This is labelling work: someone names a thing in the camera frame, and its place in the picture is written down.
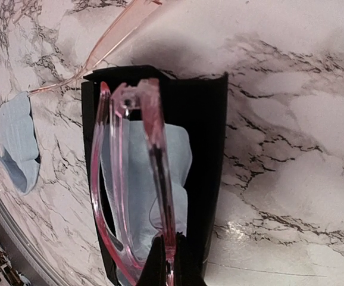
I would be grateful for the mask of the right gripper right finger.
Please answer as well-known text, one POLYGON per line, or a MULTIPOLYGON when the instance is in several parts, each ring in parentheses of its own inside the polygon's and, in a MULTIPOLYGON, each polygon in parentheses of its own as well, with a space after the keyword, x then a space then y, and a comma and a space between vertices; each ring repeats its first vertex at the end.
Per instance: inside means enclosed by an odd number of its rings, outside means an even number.
POLYGON ((202 286, 204 280, 195 265, 187 238, 181 233, 176 234, 176 253, 174 256, 174 285, 202 286))

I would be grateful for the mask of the clear purple lens sunglasses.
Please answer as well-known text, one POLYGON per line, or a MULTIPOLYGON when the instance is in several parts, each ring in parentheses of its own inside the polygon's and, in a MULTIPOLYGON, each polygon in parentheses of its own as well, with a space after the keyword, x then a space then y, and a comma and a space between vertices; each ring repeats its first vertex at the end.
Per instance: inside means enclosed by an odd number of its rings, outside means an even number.
POLYGON ((114 91, 101 83, 90 188, 98 231, 124 279, 137 285, 158 249, 160 281, 173 285, 176 223, 158 79, 114 91))

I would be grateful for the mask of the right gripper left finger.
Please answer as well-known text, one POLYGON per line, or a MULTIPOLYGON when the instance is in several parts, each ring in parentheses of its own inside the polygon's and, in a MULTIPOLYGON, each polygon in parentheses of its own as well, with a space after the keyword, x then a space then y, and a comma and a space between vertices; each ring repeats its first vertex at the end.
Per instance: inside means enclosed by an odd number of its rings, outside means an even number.
POLYGON ((165 244, 161 235, 153 240, 136 286, 166 286, 166 270, 165 244))

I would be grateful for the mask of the pink frame sunglasses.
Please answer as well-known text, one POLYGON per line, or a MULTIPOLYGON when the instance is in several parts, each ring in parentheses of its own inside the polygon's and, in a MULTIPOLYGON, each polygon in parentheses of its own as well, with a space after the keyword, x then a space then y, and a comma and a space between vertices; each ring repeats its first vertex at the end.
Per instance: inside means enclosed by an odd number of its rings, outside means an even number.
POLYGON ((64 85, 68 85, 69 83, 81 78, 86 73, 91 72, 104 59, 106 59, 107 56, 112 54, 121 43, 129 38, 130 35, 162 5, 162 1, 131 1, 98 39, 86 61, 71 78, 62 80, 60 83, 32 89, 27 92, 28 95, 31 96, 39 92, 50 91, 64 85))

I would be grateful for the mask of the black glasses case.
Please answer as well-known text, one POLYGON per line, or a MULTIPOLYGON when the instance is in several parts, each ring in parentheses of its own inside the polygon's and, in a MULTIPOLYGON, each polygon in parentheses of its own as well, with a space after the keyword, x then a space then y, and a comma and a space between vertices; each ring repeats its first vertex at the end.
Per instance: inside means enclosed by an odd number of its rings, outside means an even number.
POLYGON ((93 130, 99 102, 99 84, 111 89, 157 78, 166 123, 184 128, 193 161, 184 184, 187 191, 187 241, 196 267, 205 274, 217 208, 226 133, 229 75, 212 79, 172 79, 152 66, 99 69, 84 77, 82 91, 83 140, 87 174, 91 174, 93 130))

